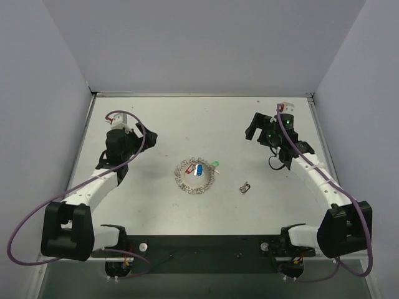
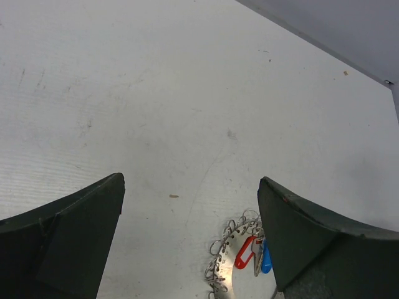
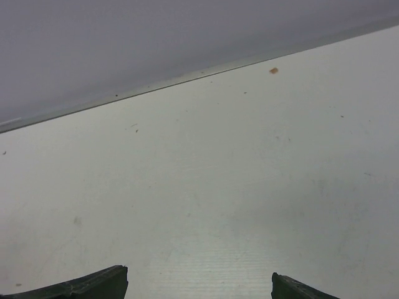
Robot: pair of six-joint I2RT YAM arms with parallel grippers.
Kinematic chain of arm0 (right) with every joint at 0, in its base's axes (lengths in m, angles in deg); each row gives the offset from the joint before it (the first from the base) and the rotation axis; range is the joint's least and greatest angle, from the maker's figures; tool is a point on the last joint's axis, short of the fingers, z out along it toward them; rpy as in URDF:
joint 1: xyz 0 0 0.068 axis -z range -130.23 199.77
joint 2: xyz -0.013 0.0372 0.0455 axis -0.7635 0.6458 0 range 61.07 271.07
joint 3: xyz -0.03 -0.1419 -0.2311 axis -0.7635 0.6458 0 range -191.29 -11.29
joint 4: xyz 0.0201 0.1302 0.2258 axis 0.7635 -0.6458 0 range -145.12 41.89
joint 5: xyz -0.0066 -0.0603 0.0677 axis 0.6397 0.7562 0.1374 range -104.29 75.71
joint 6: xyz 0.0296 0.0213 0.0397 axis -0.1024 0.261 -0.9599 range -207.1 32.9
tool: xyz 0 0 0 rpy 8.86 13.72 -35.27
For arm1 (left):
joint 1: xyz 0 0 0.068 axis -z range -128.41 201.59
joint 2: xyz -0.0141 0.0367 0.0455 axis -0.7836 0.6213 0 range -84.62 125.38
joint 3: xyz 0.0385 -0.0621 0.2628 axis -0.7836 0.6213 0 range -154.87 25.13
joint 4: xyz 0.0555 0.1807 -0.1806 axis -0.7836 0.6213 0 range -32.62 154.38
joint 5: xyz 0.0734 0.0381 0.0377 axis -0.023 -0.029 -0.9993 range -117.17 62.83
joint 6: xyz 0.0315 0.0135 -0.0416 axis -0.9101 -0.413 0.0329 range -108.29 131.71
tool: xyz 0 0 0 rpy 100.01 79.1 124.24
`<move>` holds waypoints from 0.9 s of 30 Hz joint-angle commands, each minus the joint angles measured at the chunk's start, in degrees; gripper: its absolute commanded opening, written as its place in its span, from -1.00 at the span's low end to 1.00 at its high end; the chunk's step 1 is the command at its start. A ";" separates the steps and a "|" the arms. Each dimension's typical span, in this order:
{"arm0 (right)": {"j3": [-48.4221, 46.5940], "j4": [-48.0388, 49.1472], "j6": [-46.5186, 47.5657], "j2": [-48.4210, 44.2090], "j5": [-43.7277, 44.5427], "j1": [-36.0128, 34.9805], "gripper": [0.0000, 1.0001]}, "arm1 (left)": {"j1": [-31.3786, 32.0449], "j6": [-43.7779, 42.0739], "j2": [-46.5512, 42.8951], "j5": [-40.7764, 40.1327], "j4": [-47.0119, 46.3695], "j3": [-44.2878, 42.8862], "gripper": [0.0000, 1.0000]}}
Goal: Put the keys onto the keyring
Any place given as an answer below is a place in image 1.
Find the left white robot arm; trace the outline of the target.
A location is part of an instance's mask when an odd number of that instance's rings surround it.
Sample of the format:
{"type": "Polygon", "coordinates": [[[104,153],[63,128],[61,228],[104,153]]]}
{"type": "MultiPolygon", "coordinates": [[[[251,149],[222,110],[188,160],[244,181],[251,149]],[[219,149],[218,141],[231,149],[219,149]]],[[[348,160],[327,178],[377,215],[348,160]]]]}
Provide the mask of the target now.
{"type": "Polygon", "coordinates": [[[128,161],[138,153],[152,148],[158,135],[139,126],[137,136],[124,127],[107,133],[106,149],[89,179],[60,202],[46,206],[41,240],[41,253],[46,257],[86,261],[92,252],[107,249],[114,256],[123,255],[128,248],[123,226],[94,225],[92,213],[118,187],[128,172],[128,161]]]}

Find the blue key tag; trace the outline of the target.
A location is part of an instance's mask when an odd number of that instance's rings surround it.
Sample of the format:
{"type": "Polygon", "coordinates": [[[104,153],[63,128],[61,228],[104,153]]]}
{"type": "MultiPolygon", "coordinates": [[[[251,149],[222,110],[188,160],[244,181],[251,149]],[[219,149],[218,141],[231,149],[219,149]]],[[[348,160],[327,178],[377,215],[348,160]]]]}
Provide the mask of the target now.
{"type": "Polygon", "coordinates": [[[195,169],[194,169],[194,175],[195,176],[201,176],[202,173],[203,173],[203,165],[202,164],[197,164],[195,166],[195,169]]]}

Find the large metal keyring with loops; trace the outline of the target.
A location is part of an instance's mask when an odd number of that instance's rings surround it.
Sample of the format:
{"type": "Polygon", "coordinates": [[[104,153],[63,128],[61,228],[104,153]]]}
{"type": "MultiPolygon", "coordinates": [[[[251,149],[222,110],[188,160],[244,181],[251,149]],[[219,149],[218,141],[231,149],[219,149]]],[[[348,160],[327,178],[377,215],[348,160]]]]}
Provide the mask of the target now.
{"type": "Polygon", "coordinates": [[[217,167],[211,165],[203,158],[188,158],[180,162],[175,170],[175,183],[184,192],[188,194],[202,194],[206,192],[214,183],[215,175],[219,174],[217,167]],[[187,174],[185,171],[189,165],[203,165],[203,173],[201,176],[195,176],[194,171],[187,174]]]}

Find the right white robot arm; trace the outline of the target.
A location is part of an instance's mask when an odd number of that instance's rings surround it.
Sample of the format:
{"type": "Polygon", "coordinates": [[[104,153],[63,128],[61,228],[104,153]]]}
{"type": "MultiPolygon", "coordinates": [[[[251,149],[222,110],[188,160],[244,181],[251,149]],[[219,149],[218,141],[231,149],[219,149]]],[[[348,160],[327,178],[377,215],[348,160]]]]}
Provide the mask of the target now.
{"type": "Polygon", "coordinates": [[[371,241],[371,206],[365,201],[351,201],[340,191],[311,145],[299,139],[294,130],[294,116],[256,113],[245,138],[251,140],[256,130],[261,131],[257,142],[277,155],[325,212],[318,226],[295,224],[283,228],[281,232],[286,235],[288,246],[319,249],[328,258],[366,250],[371,241]]]}

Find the red key tag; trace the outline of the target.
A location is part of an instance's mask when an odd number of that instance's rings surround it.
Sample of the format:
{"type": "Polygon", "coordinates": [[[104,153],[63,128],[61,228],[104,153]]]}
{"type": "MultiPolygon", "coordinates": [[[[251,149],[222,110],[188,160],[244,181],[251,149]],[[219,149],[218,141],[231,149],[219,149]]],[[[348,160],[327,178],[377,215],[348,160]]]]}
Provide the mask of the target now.
{"type": "Polygon", "coordinates": [[[193,164],[191,164],[191,165],[189,165],[188,167],[187,167],[187,169],[186,169],[186,173],[187,174],[190,174],[190,173],[192,173],[193,171],[195,170],[195,166],[193,165],[193,164]]]}

